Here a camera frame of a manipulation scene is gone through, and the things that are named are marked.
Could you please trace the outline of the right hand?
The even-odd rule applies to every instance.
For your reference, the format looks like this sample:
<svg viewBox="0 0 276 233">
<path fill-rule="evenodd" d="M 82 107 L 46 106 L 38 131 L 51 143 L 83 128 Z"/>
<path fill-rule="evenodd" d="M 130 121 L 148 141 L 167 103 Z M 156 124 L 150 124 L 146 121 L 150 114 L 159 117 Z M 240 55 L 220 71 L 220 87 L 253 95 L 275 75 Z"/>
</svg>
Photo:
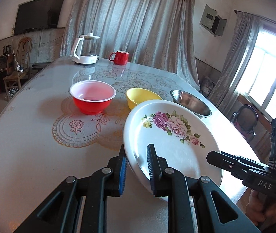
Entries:
<svg viewBox="0 0 276 233">
<path fill-rule="evenodd" d="M 245 215 L 257 226 L 268 221 L 268 225 L 276 223 L 276 203 L 264 209 L 264 204 L 258 199 L 258 192 L 251 190 Z"/>
</svg>

